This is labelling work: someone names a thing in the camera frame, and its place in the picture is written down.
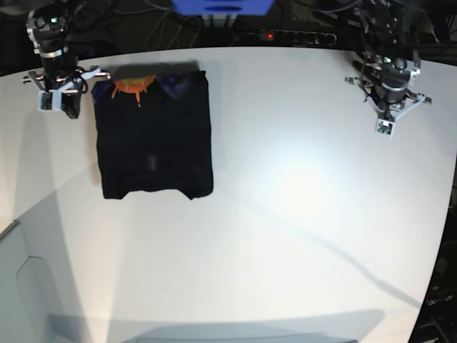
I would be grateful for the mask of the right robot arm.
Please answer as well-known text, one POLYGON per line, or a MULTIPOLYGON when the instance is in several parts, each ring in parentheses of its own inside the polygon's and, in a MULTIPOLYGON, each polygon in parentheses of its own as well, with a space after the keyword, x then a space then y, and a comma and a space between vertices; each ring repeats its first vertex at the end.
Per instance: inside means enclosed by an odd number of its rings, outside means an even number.
POLYGON ((77 119, 81 96, 89 90, 88 80, 111 78, 111 73, 99 66, 79 66, 70 48, 70 32, 83 5, 83 1, 52 1, 29 12, 26 31, 34 53, 40 57, 42 72, 30 71, 22 83, 38 88, 38 111, 62 111, 68 118, 77 119))

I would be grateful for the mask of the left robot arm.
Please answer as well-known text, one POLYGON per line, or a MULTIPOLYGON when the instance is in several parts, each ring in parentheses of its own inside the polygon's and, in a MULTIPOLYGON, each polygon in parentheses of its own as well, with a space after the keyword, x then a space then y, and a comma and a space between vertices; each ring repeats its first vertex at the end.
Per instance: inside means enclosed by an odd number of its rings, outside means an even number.
POLYGON ((426 16, 424 1, 356 1, 351 8, 360 24, 358 86, 377 113, 377 126, 387 130, 396 120, 430 97, 409 89, 421 74, 415 40, 426 16))

